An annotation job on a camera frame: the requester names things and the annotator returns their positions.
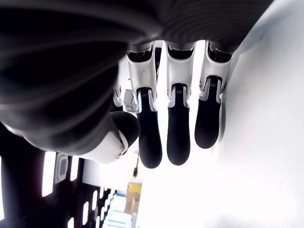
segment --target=black fingertip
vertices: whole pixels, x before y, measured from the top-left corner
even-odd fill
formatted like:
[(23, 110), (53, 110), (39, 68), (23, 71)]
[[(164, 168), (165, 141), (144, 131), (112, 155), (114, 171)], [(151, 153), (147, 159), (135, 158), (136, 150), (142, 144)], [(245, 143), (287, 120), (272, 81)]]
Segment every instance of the black fingertip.
[(183, 85), (176, 85), (175, 105), (168, 108), (167, 155), (173, 165), (184, 164), (190, 155), (189, 108), (184, 106)]
[(219, 136), (220, 104), (211, 100), (199, 100), (198, 115), (195, 124), (195, 142), (202, 149), (212, 147)]
[(123, 111), (111, 112), (110, 116), (112, 117), (118, 130), (127, 139), (130, 147), (141, 132), (139, 121), (132, 114)]

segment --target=white surface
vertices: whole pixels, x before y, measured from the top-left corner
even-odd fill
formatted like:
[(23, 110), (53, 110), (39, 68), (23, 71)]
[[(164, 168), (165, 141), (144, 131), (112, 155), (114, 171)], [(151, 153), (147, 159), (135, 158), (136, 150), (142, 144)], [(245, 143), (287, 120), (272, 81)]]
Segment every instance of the white surface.
[[(304, 227), (304, 1), (276, 1), (241, 45), (224, 96), (225, 133), (209, 150), (194, 141), (203, 49), (199, 42), (190, 157), (173, 166), (164, 150), (160, 166), (146, 170), (136, 227)], [(157, 107), (166, 148), (164, 61)]]
[(2, 177), (1, 177), (1, 157), (0, 157), (0, 221), (4, 219), (1, 179), (2, 179)]
[(53, 192), (56, 152), (45, 152), (42, 177), (42, 196)]
[(76, 180), (78, 174), (78, 162), (79, 158), (77, 156), (73, 156), (72, 158), (72, 167), (71, 167), (71, 181)]
[(84, 204), (84, 211), (83, 211), (83, 214), (82, 214), (82, 225), (86, 224), (88, 213), (89, 213), (89, 202), (86, 202)]
[(93, 199), (92, 199), (92, 210), (95, 210), (96, 206), (97, 206), (97, 191), (94, 191)]
[(71, 218), (67, 223), (67, 228), (74, 228), (74, 218)]
[(133, 179), (137, 154), (132, 149), (115, 162), (100, 164), (92, 160), (85, 160), (83, 183), (105, 188), (127, 191), (129, 181), (142, 182), (143, 165), (139, 162), (137, 179)]

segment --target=window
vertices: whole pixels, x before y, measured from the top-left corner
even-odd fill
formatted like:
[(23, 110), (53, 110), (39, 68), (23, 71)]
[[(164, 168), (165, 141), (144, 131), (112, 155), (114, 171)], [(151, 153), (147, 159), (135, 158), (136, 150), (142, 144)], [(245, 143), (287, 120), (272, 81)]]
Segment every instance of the window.
[(56, 152), (45, 152), (42, 178), (42, 196), (53, 192)]

